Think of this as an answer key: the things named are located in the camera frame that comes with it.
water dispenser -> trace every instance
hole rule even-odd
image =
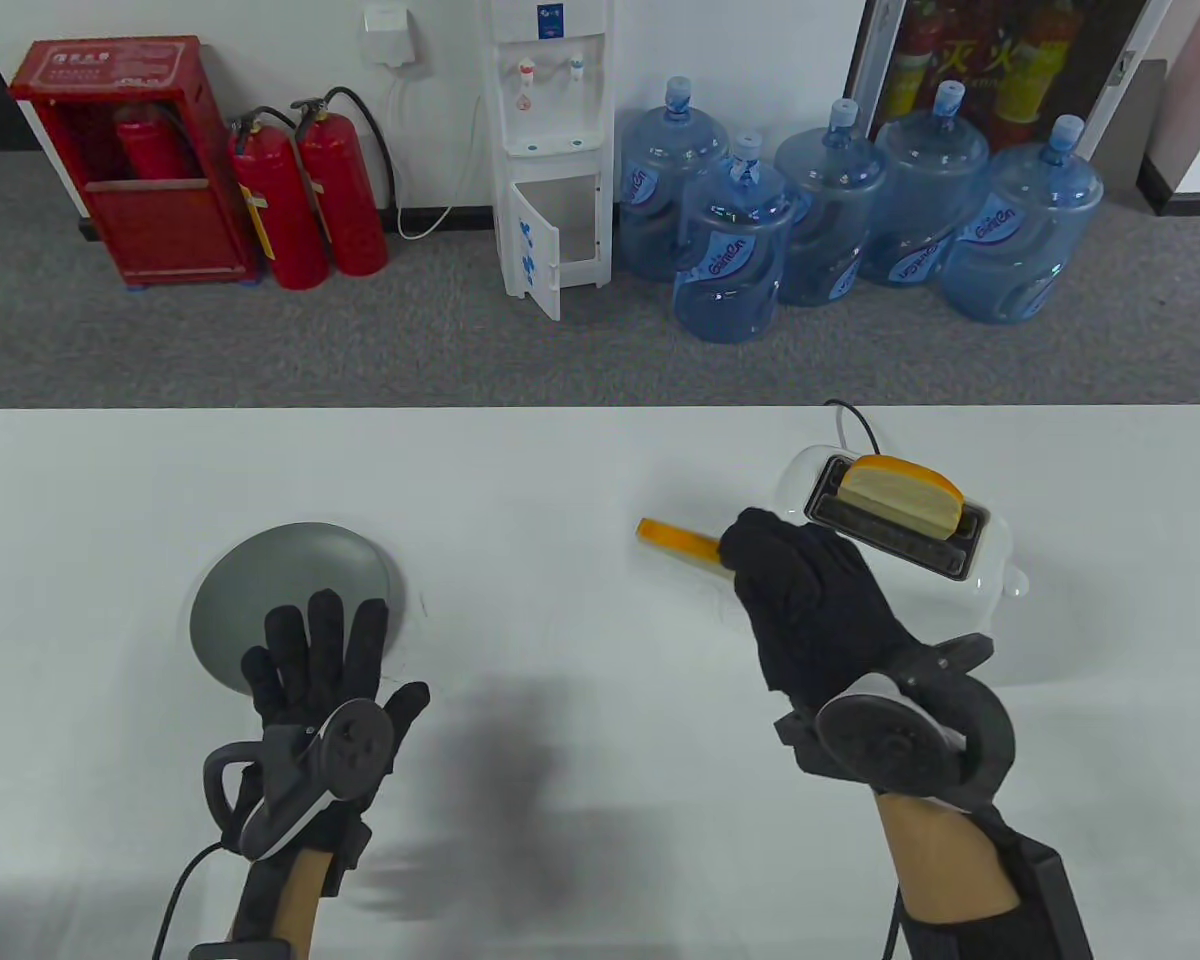
[[[612,274],[613,0],[478,2],[503,280],[559,320]]]

gray carpet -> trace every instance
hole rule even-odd
[[[127,293],[42,156],[0,155],[0,407],[1200,402],[1200,218],[1108,202],[1048,308],[991,329],[859,284],[715,347],[619,272],[565,320],[505,296],[491,233],[392,240],[310,293]]]

wall outlet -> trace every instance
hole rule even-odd
[[[371,64],[404,67],[414,64],[409,8],[403,4],[371,4],[364,8],[361,53]]]

glove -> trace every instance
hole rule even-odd
[[[343,600],[334,590],[312,594],[307,602],[311,641],[302,611],[288,605],[266,613],[263,622],[266,646],[253,646],[240,658],[240,672],[253,694],[253,709],[262,726],[300,724],[317,731],[329,714],[348,700],[376,700],[382,679],[382,648],[386,643],[385,600],[364,600],[352,622],[347,652],[343,653]],[[395,754],[418,714],[431,701],[426,684],[413,682],[396,690],[384,708],[395,732],[388,773]],[[359,824],[359,815],[373,803],[372,794],[354,803],[334,803],[322,810],[295,836],[294,844],[307,850],[338,852],[348,833]],[[262,768],[244,769],[230,826],[222,835],[227,850],[239,852],[240,829],[252,809],[262,803]]]
[[[750,506],[720,538],[720,562],[737,575],[766,684],[810,716],[860,677],[924,648],[893,616],[859,550],[827,527]]]

water dispenser door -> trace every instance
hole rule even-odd
[[[512,216],[516,218],[516,256],[524,292],[553,320],[560,319],[560,233],[512,184]]]

